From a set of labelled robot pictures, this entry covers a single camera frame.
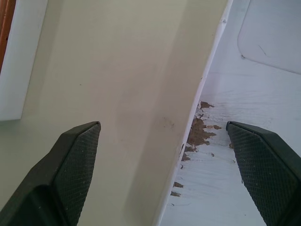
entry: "dirt spot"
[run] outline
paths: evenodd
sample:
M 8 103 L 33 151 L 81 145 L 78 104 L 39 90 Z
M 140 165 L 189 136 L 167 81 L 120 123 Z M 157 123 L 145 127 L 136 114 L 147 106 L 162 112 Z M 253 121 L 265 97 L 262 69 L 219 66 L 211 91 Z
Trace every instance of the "dirt spot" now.
M 186 153 L 184 153 L 181 161 L 189 161 L 189 160 L 190 158 L 187 156 Z
M 215 133 L 209 133 L 204 131 L 206 125 L 202 119 L 195 118 L 193 119 L 190 133 L 188 136 L 187 143 L 190 145 L 198 146 L 198 145 L 209 145 L 209 141 L 205 141 L 206 139 L 215 136 Z
M 209 107 L 214 107 L 213 105 L 208 104 L 207 102 L 201 101 L 201 109 L 202 108 L 209 108 Z
M 174 182 L 174 187 L 180 187 L 180 188 L 183 188 L 184 185 L 181 185 L 181 184 L 178 183 L 178 182 Z
M 195 147 L 185 147 L 184 152 L 197 152 L 197 149 Z
M 180 194 L 180 193 L 177 193 L 177 192 L 171 192 L 170 195 L 176 196 L 176 197 L 180 197 L 180 196 L 181 196 L 181 194 Z
M 167 117 L 163 117 L 163 127 L 164 128 L 169 128 L 169 129 L 173 130 L 174 129 L 174 122 L 171 121 Z

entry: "white board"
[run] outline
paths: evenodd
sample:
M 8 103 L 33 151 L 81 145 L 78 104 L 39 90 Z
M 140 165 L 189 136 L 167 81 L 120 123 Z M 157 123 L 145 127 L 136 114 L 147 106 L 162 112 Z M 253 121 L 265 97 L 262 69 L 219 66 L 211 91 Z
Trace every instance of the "white board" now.
M 172 189 L 179 197 L 170 196 L 161 226 L 266 225 L 241 182 L 227 121 L 274 131 L 301 156 L 301 76 L 241 56 L 237 41 L 248 6 L 233 1 L 200 98 L 208 105 L 196 110 L 215 136 L 185 152 L 175 178 L 183 188 Z
M 301 1 L 251 0 L 239 36 L 252 61 L 301 74 Z

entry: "exposed wood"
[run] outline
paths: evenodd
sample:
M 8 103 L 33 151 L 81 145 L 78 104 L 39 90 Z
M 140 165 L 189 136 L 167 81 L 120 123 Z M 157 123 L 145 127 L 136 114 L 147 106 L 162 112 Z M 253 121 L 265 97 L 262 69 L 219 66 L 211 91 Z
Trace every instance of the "exposed wood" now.
M 0 71 L 3 64 L 11 22 L 13 20 L 16 0 L 0 1 Z
M 178 182 L 174 182 L 174 187 L 180 187 L 180 188 L 183 188 L 184 186 L 181 185 L 180 183 Z

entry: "beige panel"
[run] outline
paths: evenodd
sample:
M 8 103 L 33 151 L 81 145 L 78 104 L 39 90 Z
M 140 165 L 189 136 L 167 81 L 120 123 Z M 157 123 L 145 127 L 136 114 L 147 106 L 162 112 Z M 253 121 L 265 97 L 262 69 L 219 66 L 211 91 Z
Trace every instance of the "beige panel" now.
M 99 120 L 79 225 L 153 225 L 226 3 L 49 0 L 22 119 L 0 126 L 1 206 L 60 133 Z

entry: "wooden frame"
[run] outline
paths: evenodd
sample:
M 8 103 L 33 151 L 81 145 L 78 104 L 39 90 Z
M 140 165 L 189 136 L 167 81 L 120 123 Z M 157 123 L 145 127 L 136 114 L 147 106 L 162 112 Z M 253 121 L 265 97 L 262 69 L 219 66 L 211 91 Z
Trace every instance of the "wooden frame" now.
M 13 21 L 16 0 L 0 1 L 0 70 L 2 68 L 6 46 L 8 43 L 8 35 Z
M 21 118 L 48 3 L 48 0 L 0 0 L 8 3 L 10 13 L 13 1 L 16 6 L 0 74 L 0 121 Z

